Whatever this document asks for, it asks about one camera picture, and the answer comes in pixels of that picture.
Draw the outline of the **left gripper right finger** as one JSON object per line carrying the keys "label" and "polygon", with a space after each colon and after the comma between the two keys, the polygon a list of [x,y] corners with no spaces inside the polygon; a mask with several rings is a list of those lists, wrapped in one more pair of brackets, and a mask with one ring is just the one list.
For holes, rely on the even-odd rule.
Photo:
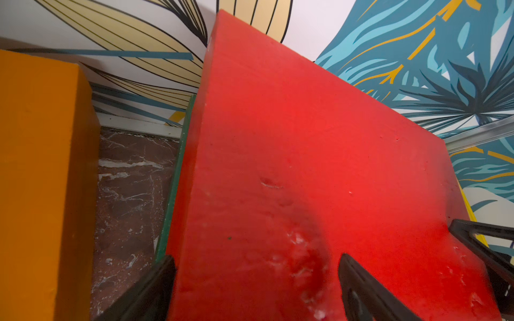
{"label": "left gripper right finger", "polygon": [[420,320],[349,254],[341,255],[338,277],[348,320]]}

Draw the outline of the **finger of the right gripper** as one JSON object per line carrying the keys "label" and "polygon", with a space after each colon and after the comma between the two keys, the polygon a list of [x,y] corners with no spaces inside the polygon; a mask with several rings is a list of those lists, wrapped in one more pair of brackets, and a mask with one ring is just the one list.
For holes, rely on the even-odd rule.
{"label": "finger of the right gripper", "polygon": [[489,236],[506,241],[513,241],[513,228],[496,226],[455,219],[449,231],[487,266],[487,271],[495,293],[495,299],[502,315],[513,314],[513,249],[494,245],[485,245],[479,236]]}

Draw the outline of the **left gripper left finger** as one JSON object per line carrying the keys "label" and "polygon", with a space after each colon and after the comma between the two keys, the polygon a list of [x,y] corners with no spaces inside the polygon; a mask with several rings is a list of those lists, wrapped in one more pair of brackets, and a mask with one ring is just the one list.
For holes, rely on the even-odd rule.
{"label": "left gripper left finger", "polygon": [[165,320],[177,268],[172,256],[159,260],[97,320]]}

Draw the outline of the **red shoebox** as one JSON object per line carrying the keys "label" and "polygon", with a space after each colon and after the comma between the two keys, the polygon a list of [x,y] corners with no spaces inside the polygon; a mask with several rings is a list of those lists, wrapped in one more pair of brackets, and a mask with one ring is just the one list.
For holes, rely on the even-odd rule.
{"label": "red shoebox", "polygon": [[170,320],[344,320],[349,254],[423,320],[499,320],[444,141],[227,12],[191,115]]}

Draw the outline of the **orange shoebox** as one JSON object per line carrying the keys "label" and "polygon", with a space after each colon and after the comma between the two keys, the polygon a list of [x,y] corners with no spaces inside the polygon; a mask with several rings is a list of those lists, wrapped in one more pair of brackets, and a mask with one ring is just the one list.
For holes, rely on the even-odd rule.
{"label": "orange shoebox", "polygon": [[1,319],[88,320],[100,124],[76,64],[1,52]]}

